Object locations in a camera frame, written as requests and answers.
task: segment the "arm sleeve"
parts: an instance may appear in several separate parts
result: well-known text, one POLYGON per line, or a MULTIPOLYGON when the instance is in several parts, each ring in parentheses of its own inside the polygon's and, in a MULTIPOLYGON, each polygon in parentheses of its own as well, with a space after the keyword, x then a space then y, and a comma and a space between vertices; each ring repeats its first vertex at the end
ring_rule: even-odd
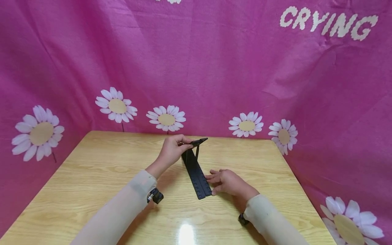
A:
POLYGON ((308 245, 298 230, 261 194, 248 201, 244 218, 253 224, 269 245, 308 245))
POLYGON ((116 245, 134 218, 147 206, 147 195, 156 179, 139 172, 103 206, 79 232, 72 245, 116 245))

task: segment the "hand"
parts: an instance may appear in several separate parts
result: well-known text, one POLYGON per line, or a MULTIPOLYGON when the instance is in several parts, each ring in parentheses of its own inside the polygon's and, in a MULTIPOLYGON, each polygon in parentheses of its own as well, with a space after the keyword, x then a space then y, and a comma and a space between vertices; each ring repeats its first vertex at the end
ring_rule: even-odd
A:
POLYGON ((219 192, 226 192, 233 196, 239 196, 245 201, 260 194, 255 188, 246 183, 241 177, 236 175, 233 171, 227 169, 220 169, 219 171, 210 170, 211 175, 205 175, 207 182, 210 184, 217 183, 212 190, 212 195, 215 196, 219 192))

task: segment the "daisy print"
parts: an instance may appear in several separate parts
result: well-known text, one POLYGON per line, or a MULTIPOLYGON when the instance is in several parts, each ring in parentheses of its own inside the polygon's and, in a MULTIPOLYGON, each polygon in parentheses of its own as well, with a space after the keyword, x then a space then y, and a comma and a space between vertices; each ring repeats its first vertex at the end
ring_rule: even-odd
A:
POLYGON ((272 130, 268 133, 268 135, 274 136, 272 138, 273 142, 275 142, 279 151, 282 155, 288 155, 287 150, 292 150, 293 145, 297 143, 296 136, 298 135, 297 128, 291 125, 289 120, 282 119, 281 123, 274 122, 273 125, 269 126, 269 129, 272 130))
POLYGON ((180 111, 178 106, 169 105, 167 108, 164 106, 154 107, 154 111, 149 111, 146 116, 150 118, 150 123, 156 124, 157 129, 163 131, 178 131, 183 128, 182 122, 185 122, 185 112, 180 111))
POLYGON ((325 199, 327 207, 320 205, 327 218, 323 218, 337 245, 378 245, 373 239, 384 236, 374 225, 377 218, 372 212, 360 212, 357 202, 350 200, 348 206, 340 197, 325 199))
POLYGON ((137 116, 136 107, 131 106, 129 99, 124 99, 123 93, 117 91, 114 87, 110 87, 110 91, 101 90, 103 97, 97 97, 95 104, 101 107, 100 111, 104 114, 108 114, 110 120, 116 121, 116 123, 129 122, 129 119, 133 120, 134 116, 137 116))
POLYGON ((21 133, 12 139, 15 145, 12 154, 25 153, 23 161, 27 162, 33 156, 40 161, 44 156, 52 153, 52 148, 57 147, 63 137, 64 127, 59 126, 59 119, 49 109, 44 110, 42 106, 33 107, 32 115, 25 115, 23 122, 18 122, 15 128, 21 133))
POLYGON ((231 127, 230 130, 233 130, 233 135, 237 137, 249 137, 249 135, 256 135, 256 132, 260 132, 264 126, 264 123, 261 122, 262 116, 259 116, 259 113, 249 112, 248 115, 245 113, 241 113, 240 117, 233 117, 233 120, 229 121, 231 127))

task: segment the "pink fabric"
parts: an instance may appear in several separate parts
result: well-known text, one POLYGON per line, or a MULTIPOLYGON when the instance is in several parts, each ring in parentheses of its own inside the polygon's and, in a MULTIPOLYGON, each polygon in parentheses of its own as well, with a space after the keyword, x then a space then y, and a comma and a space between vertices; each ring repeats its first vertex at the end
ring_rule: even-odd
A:
POLYGON ((253 111, 263 126, 249 138, 271 139, 269 127, 290 120, 298 141, 285 158, 320 215, 338 197, 344 210, 356 201, 376 217, 354 219, 378 229, 364 237, 392 243, 390 1, 173 2, 0 3, 0 235, 87 132, 166 133, 146 114, 174 105, 186 119, 175 133, 188 135, 235 137, 229 121, 253 111), (333 32, 342 13, 357 17, 333 32), (95 104, 110 87, 137 108, 130 122, 95 104), (65 130, 53 154, 25 162, 11 141, 36 105, 65 130))

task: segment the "white petal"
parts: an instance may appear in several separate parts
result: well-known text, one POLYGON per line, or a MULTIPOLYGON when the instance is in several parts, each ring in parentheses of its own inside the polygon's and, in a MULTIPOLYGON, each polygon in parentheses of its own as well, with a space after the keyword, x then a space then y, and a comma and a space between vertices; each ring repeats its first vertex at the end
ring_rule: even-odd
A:
POLYGON ((25 122, 20 122, 15 125, 15 128, 21 133, 30 133, 33 129, 30 125, 25 122))
POLYGON ((49 110, 48 108, 46 109, 46 117, 47 117, 47 121, 51 122, 53 119, 53 113, 51 110, 49 110))
POLYGON ((325 203, 327 204, 327 208, 330 210, 331 213, 337 214, 338 205, 336 204, 333 197, 329 196, 325 199, 325 203))
POLYGON ((273 131, 279 131, 280 129, 277 126, 269 126, 269 129, 273 130, 273 131))
POLYGON ((121 114, 121 118, 124 122, 129 122, 129 118, 127 117, 127 115, 125 115, 125 113, 121 114))
POLYGON ((38 146, 37 155, 36 155, 37 161, 41 161, 41 159, 44 157, 44 154, 45 154, 44 146, 43 145, 38 146))
POLYGON ((108 116, 107 116, 110 120, 114 120, 115 118, 116 118, 116 113, 115 112, 112 112, 112 113, 110 113, 108 116))
POLYGON ((103 114, 110 114, 112 111, 109 108, 101 108, 100 112, 102 112, 103 114))
POLYGON ((367 245, 379 245, 378 243, 376 243, 375 241, 373 241, 373 240, 370 239, 370 238, 364 237, 364 239, 365 239, 365 243, 366 243, 367 245))
POLYGON ((107 99, 105 99, 105 98, 102 98, 102 97, 99 97, 99 96, 97 96, 97 101, 99 101, 99 102, 103 102, 103 103, 105 103, 105 104, 109 104, 109 101, 107 100, 107 99))
POLYGON ((30 140, 25 140, 12 149, 12 154, 19 155, 20 153, 27 151, 30 148, 30 146, 31 146, 30 140))
POLYGON ((175 114, 177 114, 180 111, 180 108, 178 106, 176 106, 172 112, 170 113, 170 115, 174 116, 175 114))
POLYGON ((123 99, 124 99, 124 95, 122 94, 121 91, 117 91, 117 98, 118 98, 119 100, 123 100, 123 99))
POLYGON ((44 148, 44 155, 45 156, 49 156, 50 154, 52 154, 52 148, 49 146, 49 143, 45 143, 42 145, 42 147, 44 148))
POLYGON ((359 216, 359 205, 356 201, 350 200, 348 202, 346 214, 347 217, 349 218, 355 218, 359 216))
POLYGON ((108 90, 101 90, 101 94, 107 99, 107 100, 112 100, 113 97, 110 94, 110 92, 108 90))
POLYGON ((101 101, 95 101, 95 104, 101 108, 107 108, 109 106, 109 104, 106 104, 105 102, 101 102, 101 101))
POLYGON ((176 118, 176 122, 185 122, 185 117, 176 118))
POLYGON ((48 140, 48 144, 52 148, 58 146, 58 142, 53 137, 48 140))
POLYGON ((35 117, 33 117, 32 115, 25 115, 23 117, 23 121, 28 124, 31 127, 35 127, 37 126, 37 119, 35 119, 35 117))
POLYGON ((167 113, 168 114, 171 114, 171 112, 174 110, 174 105, 169 105, 168 107, 167 107, 167 113))
POLYGON ((114 87, 110 87, 110 95, 113 99, 117 99, 117 90, 114 87))
POLYGON ((268 133, 268 135, 278 136, 278 132, 276 132, 276 131, 271 131, 271 132, 268 133))
POLYGON ((281 125, 282 125, 282 128, 284 128, 284 129, 286 128, 286 125, 287 125, 286 119, 282 119, 281 125))
POLYGON ((121 120, 122 120, 121 114, 116 113, 116 117, 114 118, 114 120, 116 121, 116 123, 121 123, 121 120))
POLYGON ((57 126, 60 121, 57 116, 53 116, 52 121, 50 122, 53 126, 57 126))
POLYGON ((239 122, 234 121, 234 120, 230 120, 229 124, 232 125, 232 126, 237 126, 237 125, 239 125, 239 122))
POLYGON ((231 127, 229 127, 229 130, 237 130, 237 129, 239 129, 240 127, 239 126, 231 126, 231 127))
POLYGON ((332 215, 332 213, 328 210, 328 208, 326 208, 323 205, 320 205, 321 210, 323 211, 323 213, 325 214, 325 216, 330 219, 330 220, 334 220, 334 216, 332 215))
POLYGON ((247 116, 246 116, 245 113, 241 113, 241 114, 240 114, 240 118, 241 118, 242 121, 246 121, 247 116))
POLYGON ((132 103, 132 101, 129 99, 124 99, 123 102, 125 105, 130 105, 132 103))
POLYGON ((377 221, 377 217, 372 212, 366 211, 354 217, 353 221, 357 226, 372 225, 377 221))
POLYGON ((125 112, 125 115, 126 115, 129 119, 133 120, 133 116, 132 116, 131 114, 129 114, 128 112, 125 112))
POLYGON ((56 140, 57 142, 59 142, 61 140, 61 138, 63 137, 62 134, 54 134, 52 136, 52 139, 56 140))
POLYGON ((343 214, 346 211, 346 205, 340 197, 335 198, 336 202, 336 212, 338 214, 343 214))
POLYGON ((264 126, 264 123, 258 123, 258 124, 256 124, 256 126, 255 126, 255 128, 262 128, 264 126))
POLYGON ((246 117, 247 121, 251 121, 253 116, 254 116, 254 112, 253 111, 249 112, 249 114, 246 117))
POLYGON ((383 230, 381 230, 375 225, 364 225, 362 227, 359 227, 359 230, 363 235, 367 236, 368 238, 376 239, 384 237, 383 230))
POLYGON ((236 121, 236 122, 238 122, 238 124, 242 122, 242 121, 241 121, 241 119, 240 119, 240 118, 238 118, 238 117, 236 117, 236 116, 235 116, 235 117, 233 117, 233 121, 236 121))
POLYGON ((297 130, 294 130, 294 131, 292 131, 292 132, 289 133, 289 134, 290 134, 291 137, 295 137, 295 136, 298 135, 298 131, 297 131, 297 130))
POLYGON ((32 159, 36 152, 37 152, 37 146, 36 145, 31 146, 26 151, 26 153, 23 157, 23 161, 27 162, 28 160, 32 159))
POLYGON ((162 112, 162 114, 166 114, 166 108, 165 107, 163 107, 163 106, 160 106, 159 107, 159 110, 162 112))
POLYGON ((16 136, 15 138, 12 139, 11 144, 13 145, 19 145, 20 143, 29 140, 30 136, 28 134, 20 134, 16 136))
POLYGON ((63 126, 57 126, 53 130, 53 133, 55 133, 55 134, 61 134, 62 132, 64 132, 64 127, 63 126))
POLYGON ((184 125, 182 123, 180 123, 180 122, 175 122, 174 125, 179 127, 179 128, 183 128, 184 127, 184 125))
POLYGON ((290 129, 290 126, 291 126, 291 122, 290 120, 287 120, 285 129, 288 131, 290 129))
POLYGON ((179 113, 177 113, 177 114, 174 115, 174 118, 184 117, 184 115, 185 115, 185 112, 180 111, 179 113))
POLYGON ((162 115, 162 111, 158 107, 154 107, 154 111, 158 115, 162 115))
POLYGON ((239 137, 239 138, 240 138, 241 136, 243 136, 243 135, 244 135, 244 133, 245 133, 245 132, 244 132, 244 131, 242 131, 242 130, 241 130, 241 131, 239 131, 239 132, 237 133, 237 137, 239 137))
POLYGON ((259 113, 256 112, 250 120, 254 122, 254 121, 256 121, 258 116, 259 116, 259 113))
POLYGON ((153 115, 150 115, 150 114, 146 114, 146 117, 148 117, 148 118, 150 118, 152 120, 158 120, 158 116, 153 116, 153 115))
POLYGON ((256 119, 256 121, 254 121, 254 124, 258 124, 258 123, 260 123, 261 122, 261 120, 262 120, 262 116, 259 116, 257 119, 256 119))

